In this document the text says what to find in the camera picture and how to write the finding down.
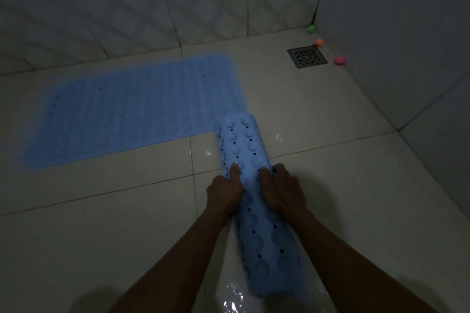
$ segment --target bathroom floor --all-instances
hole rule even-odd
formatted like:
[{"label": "bathroom floor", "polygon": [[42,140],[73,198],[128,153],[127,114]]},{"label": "bathroom floor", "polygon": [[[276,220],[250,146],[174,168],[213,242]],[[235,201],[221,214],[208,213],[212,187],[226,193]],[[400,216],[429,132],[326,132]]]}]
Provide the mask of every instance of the bathroom floor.
[{"label": "bathroom floor", "polygon": [[[470,224],[334,55],[297,69],[304,29],[0,78],[2,312],[104,312],[184,234],[220,173],[214,133],[27,171],[12,158],[44,90],[158,60],[232,58],[271,163],[300,178],[310,210],[440,312],[470,307]],[[247,292],[234,232],[220,234],[194,312],[332,312],[318,276],[305,304]]]}]

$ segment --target blue bath mat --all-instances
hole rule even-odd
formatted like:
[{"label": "blue bath mat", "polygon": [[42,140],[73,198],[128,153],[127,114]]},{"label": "blue bath mat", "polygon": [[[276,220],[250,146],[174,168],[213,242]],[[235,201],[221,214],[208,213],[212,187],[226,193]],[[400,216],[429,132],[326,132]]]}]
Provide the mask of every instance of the blue bath mat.
[{"label": "blue bath mat", "polygon": [[55,89],[25,153],[43,168],[213,131],[246,104],[227,56],[189,58]]}]

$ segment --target floor drain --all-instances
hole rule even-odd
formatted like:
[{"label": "floor drain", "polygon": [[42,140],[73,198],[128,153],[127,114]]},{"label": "floor drain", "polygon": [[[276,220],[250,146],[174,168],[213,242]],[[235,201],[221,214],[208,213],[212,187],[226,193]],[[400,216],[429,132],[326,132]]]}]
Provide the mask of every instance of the floor drain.
[{"label": "floor drain", "polygon": [[314,46],[288,49],[287,52],[291,56],[291,59],[297,68],[318,66],[328,63],[325,57],[323,57],[320,51]]}]

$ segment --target pink toy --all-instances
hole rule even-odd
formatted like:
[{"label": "pink toy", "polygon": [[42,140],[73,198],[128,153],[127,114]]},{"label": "pink toy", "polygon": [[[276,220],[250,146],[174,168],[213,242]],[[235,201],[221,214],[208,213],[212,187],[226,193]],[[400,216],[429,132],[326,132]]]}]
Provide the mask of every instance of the pink toy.
[{"label": "pink toy", "polygon": [[344,62],[346,62],[346,59],[344,57],[336,57],[335,60],[333,61],[336,65],[344,65]]}]

